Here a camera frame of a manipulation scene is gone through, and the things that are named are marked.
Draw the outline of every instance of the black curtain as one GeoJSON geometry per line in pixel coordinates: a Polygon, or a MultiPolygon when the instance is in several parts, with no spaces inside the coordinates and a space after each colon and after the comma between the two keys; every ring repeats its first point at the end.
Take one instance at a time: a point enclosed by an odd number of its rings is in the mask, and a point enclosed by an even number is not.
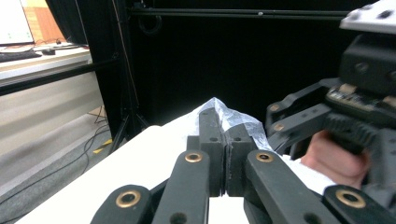
{"type": "Polygon", "coordinates": [[[76,0],[46,0],[46,2],[66,41],[73,44],[88,44],[76,0]]]}

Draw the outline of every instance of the skin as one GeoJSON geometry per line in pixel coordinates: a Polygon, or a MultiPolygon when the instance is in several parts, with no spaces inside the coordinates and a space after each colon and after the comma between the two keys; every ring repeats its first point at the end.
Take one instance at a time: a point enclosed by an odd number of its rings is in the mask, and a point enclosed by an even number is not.
{"type": "Polygon", "coordinates": [[[332,141],[327,131],[312,136],[301,163],[328,176],[337,184],[360,189],[361,181],[370,168],[369,154],[363,150],[353,155],[332,141]]]}

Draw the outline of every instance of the floor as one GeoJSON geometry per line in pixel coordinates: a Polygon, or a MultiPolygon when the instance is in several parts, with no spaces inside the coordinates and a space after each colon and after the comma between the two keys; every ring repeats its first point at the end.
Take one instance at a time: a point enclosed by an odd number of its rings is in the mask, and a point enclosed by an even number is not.
{"type": "Polygon", "coordinates": [[[86,114],[0,157],[0,224],[15,223],[104,159],[107,120],[86,114]]]}

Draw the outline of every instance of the monitor screen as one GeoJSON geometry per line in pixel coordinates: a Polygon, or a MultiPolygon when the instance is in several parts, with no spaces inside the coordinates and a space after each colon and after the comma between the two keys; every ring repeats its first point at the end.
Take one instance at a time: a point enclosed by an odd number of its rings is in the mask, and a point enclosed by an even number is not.
{"type": "Polygon", "coordinates": [[[0,47],[35,43],[20,0],[0,1],[0,47]]]}

